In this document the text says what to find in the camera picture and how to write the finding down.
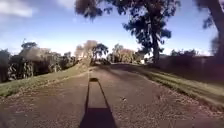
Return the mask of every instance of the asphalt road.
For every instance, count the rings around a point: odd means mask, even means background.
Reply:
[[[0,128],[224,128],[224,119],[125,67],[97,68],[6,99]]]

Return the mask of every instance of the dry grass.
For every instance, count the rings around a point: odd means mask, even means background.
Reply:
[[[76,66],[61,72],[3,83],[0,84],[0,97],[8,97],[18,92],[24,92],[49,85],[51,83],[64,80],[66,78],[82,73],[86,71],[87,68],[88,67],[85,65],[77,64]]]
[[[145,67],[138,68],[138,71],[153,81],[200,100],[213,110],[224,110],[224,85],[187,80],[173,74]]]

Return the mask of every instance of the white cloud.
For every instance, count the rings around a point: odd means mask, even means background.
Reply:
[[[24,0],[0,0],[0,15],[32,17],[36,11]]]
[[[74,8],[75,0],[57,0],[57,3],[68,10],[72,10]]]

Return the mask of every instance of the blue sky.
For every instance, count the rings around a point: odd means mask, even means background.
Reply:
[[[18,53],[24,38],[60,53],[74,52],[86,40],[97,40],[110,49],[116,43],[133,50],[140,47],[122,27],[128,16],[113,13],[91,21],[74,13],[74,1],[0,0],[0,49]],[[182,0],[181,8],[168,22],[172,38],[162,46],[164,52],[194,48],[208,54],[216,29],[202,28],[206,16],[205,12],[198,12],[191,0]]]

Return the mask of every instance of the green grass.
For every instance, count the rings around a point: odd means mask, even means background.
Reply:
[[[76,66],[57,73],[40,75],[28,79],[16,80],[0,84],[0,97],[8,97],[18,92],[36,89],[66,78],[75,76],[87,70],[87,66],[77,64]]]
[[[209,105],[211,109],[224,110],[224,85],[187,80],[173,74],[148,68],[139,68],[138,70],[149,79],[198,99]]]

